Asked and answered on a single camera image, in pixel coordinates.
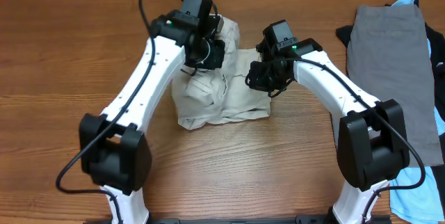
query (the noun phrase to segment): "wooden plank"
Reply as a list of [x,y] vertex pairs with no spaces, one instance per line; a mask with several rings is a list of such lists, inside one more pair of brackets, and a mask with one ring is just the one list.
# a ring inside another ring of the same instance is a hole
[[[287,19],[300,39],[319,41],[346,71],[334,30],[352,24],[360,4],[395,0],[214,0],[237,21],[241,47]],[[145,0],[153,18],[177,0]],[[421,0],[426,21],[445,31],[442,0]],[[58,171],[78,151],[83,114],[99,113],[117,95],[147,40],[137,0],[0,0],[0,223],[30,219],[84,221],[109,216],[105,197],[63,195]],[[305,88],[292,84],[272,102],[268,119],[177,124],[168,90],[147,139],[154,156],[144,185],[156,218],[261,218],[322,214],[340,194],[330,116]],[[66,187],[94,188],[79,164]],[[389,214],[387,194],[375,213]]]

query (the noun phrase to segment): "wooden floor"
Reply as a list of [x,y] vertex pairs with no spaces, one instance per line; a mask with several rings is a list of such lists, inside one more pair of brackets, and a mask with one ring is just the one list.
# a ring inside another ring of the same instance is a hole
[[[150,18],[177,0],[145,0]],[[286,19],[299,39],[314,38],[346,71],[334,31],[352,24],[360,4],[395,0],[214,0],[253,48],[272,22]],[[423,16],[445,32],[443,0],[420,0]],[[110,215],[104,196],[64,195],[59,170],[79,151],[77,129],[98,114],[138,63],[147,34],[137,0],[0,0],[0,223],[71,224]],[[165,92],[147,134],[154,156],[143,190],[155,218],[261,218],[323,214],[339,197],[329,113],[296,83],[272,102],[268,119],[177,124]],[[80,165],[69,188],[95,188]],[[384,194],[374,211],[389,214]]]

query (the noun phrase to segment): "light blue fabric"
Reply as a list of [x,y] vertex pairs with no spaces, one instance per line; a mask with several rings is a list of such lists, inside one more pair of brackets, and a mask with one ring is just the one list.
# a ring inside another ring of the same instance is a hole
[[[431,167],[425,167],[425,182],[417,189],[390,190],[391,211],[411,223],[437,223],[444,221],[444,212]],[[407,186],[420,179],[420,168],[401,170],[391,186]]]

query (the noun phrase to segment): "beige cloth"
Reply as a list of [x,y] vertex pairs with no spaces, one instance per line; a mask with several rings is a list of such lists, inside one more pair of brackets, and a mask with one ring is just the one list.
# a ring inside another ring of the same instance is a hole
[[267,93],[245,84],[250,63],[258,61],[259,55],[255,49],[238,50],[238,24],[224,18],[224,26],[216,38],[225,41],[220,69],[198,70],[193,77],[179,72],[172,80],[178,123],[186,129],[197,129],[207,122],[223,124],[270,115]]

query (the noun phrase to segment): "gray cloth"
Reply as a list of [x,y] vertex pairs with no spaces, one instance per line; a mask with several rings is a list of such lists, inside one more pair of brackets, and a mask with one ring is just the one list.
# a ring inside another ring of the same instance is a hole
[[[349,77],[403,109],[407,139],[425,165],[443,164],[434,118],[434,79],[425,22],[417,6],[360,6],[348,44]],[[411,155],[410,166],[418,166]]]

